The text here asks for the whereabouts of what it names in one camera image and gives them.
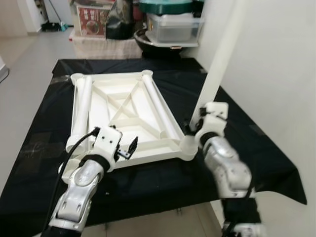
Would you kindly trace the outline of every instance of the plastic storage container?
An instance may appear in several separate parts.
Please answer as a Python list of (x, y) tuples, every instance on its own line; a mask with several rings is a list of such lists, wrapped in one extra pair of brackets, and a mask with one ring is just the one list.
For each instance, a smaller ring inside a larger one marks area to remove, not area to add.
[(146, 36), (155, 44), (194, 47), (198, 45), (199, 30), (203, 19), (193, 18), (191, 13), (157, 16), (147, 14)]

